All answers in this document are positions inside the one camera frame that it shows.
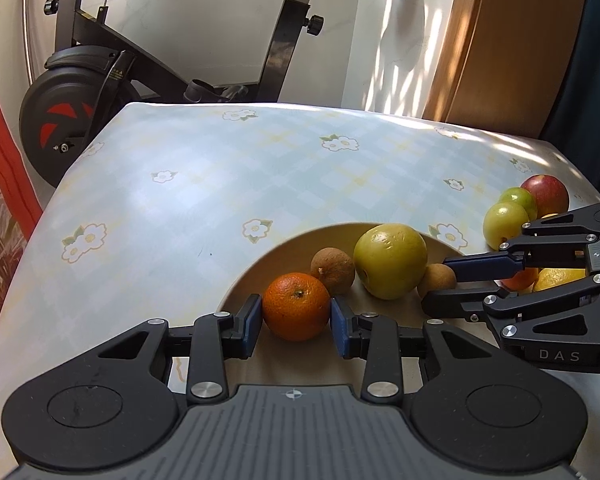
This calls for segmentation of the large yellow lemon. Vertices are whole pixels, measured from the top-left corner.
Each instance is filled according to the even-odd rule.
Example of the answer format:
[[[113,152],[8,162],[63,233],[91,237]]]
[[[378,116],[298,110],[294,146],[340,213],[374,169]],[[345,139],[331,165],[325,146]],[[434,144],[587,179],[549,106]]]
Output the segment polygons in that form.
[[[539,274],[533,285],[534,292],[555,288],[575,281],[582,280],[588,276],[585,269],[553,269],[544,268]]]

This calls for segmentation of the beige fruit bowl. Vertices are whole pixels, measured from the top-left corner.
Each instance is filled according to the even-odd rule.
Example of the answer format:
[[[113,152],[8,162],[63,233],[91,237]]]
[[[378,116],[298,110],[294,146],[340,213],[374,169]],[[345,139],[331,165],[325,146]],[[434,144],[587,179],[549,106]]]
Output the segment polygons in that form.
[[[220,310],[235,314],[251,295],[261,298],[272,281],[287,273],[309,274],[309,263],[325,247],[352,255],[366,223],[310,231],[287,240],[259,258],[225,296]],[[370,296],[360,280],[330,302],[324,330],[315,338],[291,342],[263,322],[250,358],[228,359],[230,398],[253,396],[268,403],[311,404],[326,398],[387,404],[418,388],[434,367],[434,346],[449,351],[451,370],[461,378],[486,374],[500,353],[485,328],[466,322],[430,320],[419,296],[408,292],[392,301]]]

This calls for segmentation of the wooden door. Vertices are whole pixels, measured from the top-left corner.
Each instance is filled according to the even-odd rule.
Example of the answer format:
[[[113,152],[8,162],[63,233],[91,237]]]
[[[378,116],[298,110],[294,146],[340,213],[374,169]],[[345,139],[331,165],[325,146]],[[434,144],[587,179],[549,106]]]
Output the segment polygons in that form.
[[[422,116],[539,137],[578,36],[585,0],[453,0]]]

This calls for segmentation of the floral checkered tablecloth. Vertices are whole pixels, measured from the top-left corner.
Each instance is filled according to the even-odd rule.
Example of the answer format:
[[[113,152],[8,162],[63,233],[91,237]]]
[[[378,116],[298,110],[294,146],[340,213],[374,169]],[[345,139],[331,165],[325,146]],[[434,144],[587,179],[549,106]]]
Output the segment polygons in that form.
[[[482,252],[506,188],[552,174],[600,193],[556,148],[483,130],[303,105],[131,104],[66,173],[0,315],[0,415],[30,378],[148,318],[213,311],[257,258],[348,222],[400,222]],[[0,422],[0,478],[15,465]]]

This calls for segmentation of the orange tangerine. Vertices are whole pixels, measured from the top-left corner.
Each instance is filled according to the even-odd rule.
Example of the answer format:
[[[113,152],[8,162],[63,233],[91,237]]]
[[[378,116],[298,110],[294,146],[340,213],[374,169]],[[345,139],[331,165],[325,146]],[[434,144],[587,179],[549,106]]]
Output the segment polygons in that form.
[[[268,285],[262,296],[264,322],[280,339],[307,341],[326,327],[331,301],[327,288],[314,276],[283,274]]]
[[[503,278],[500,284],[511,292],[520,292],[532,286],[539,276],[537,268],[524,269],[517,272],[512,278]]]

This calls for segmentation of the red apple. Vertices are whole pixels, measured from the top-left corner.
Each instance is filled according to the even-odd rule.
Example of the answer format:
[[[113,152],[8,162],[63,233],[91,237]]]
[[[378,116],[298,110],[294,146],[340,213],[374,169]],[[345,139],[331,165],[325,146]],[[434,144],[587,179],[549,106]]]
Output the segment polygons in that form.
[[[569,193],[561,180],[549,174],[528,177],[520,185],[535,199],[538,217],[547,214],[563,214],[569,209]]]

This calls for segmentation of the small brown fruit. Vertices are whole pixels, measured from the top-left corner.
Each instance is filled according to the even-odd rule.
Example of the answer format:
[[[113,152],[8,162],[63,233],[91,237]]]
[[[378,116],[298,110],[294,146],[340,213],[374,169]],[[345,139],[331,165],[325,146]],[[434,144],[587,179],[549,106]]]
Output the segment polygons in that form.
[[[425,273],[417,285],[418,296],[424,298],[428,292],[454,289],[456,284],[456,275],[449,266],[443,263],[431,263],[426,267]]]

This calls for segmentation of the small green apple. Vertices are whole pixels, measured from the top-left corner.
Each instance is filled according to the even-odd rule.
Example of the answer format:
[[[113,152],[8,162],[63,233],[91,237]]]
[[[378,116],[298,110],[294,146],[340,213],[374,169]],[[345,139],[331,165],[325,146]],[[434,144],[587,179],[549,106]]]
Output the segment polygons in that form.
[[[523,206],[511,202],[492,205],[482,222],[483,237],[486,244],[498,250],[502,243],[521,234],[522,226],[529,221]]]

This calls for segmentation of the dark teal curtain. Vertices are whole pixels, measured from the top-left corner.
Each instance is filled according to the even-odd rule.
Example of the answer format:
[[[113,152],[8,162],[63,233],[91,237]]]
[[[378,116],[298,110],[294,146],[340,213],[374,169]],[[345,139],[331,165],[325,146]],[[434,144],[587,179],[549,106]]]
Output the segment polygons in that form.
[[[585,0],[569,65],[540,138],[600,192],[600,0]]]

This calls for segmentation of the green round fruit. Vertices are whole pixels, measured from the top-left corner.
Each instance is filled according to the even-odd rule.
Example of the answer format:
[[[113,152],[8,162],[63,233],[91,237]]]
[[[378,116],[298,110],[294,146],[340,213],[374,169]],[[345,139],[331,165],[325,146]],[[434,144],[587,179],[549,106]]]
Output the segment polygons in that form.
[[[524,208],[530,221],[538,218],[538,205],[534,196],[525,188],[508,188],[498,198],[499,203],[513,203]]]

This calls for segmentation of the brown round fruit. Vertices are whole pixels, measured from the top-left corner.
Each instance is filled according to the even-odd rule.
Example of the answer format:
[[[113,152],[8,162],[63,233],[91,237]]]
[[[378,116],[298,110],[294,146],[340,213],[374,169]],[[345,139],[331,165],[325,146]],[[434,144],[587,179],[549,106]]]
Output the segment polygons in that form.
[[[353,259],[335,247],[325,247],[312,258],[310,274],[317,278],[332,296],[344,295],[355,279]]]

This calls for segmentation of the black exercise bike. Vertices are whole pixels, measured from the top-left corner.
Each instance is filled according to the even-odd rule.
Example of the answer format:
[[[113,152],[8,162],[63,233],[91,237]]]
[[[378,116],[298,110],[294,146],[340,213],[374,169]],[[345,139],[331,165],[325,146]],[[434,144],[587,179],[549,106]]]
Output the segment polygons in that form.
[[[56,18],[55,51],[20,106],[24,154],[51,186],[126,104],[277,102],[302,32],[317,36],[324,26],[321,15],[310,14],[310,0],[284,0],[258,81],[212,86],[183,79],[109,27],[106,4],[91,15],[81,3],[45,1],[45,14]]]

